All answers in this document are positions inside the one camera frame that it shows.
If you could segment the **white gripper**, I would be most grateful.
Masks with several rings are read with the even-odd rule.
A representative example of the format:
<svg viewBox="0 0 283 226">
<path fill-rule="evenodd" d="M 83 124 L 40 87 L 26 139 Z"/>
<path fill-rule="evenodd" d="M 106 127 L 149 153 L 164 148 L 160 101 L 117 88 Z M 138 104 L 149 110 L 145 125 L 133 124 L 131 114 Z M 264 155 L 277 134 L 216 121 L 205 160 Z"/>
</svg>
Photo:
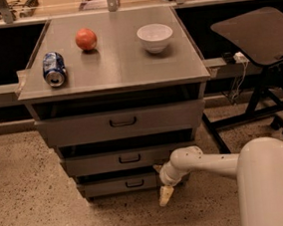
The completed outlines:
<svg viewBox="0 0 283 226">
<path fill-rule="evenodd" d="M 176 186 L 176 184 L 182 180 L 184 173 L 172 166 L 170 162 L 166 162 L 164 165 L 155 164 L 152 167 L 159 173 L 159 180 L 161 180 L 164 185 L 159 189 L 160 194 L 158 201 L 161 207 L 165 207 L 174 192 L 172 186 Z"/>
</svg>

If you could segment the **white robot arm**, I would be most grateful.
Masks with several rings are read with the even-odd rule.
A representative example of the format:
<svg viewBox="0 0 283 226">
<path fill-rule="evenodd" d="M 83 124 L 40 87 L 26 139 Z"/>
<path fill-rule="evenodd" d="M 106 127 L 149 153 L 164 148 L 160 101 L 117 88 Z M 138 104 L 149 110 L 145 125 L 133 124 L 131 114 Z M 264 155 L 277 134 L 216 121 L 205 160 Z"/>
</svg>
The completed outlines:
<svg viewBox="0 0 283 226">
<path fill-rule="evenodd" d="M 283 141 L 257 137 L 237 154 L 207 154 L 197 146 L 176 149 L 158 165 L 159 205 L 187 173 L 202 170 L 237 181 L 241 226 L 283 226 Z"/>
</svg>

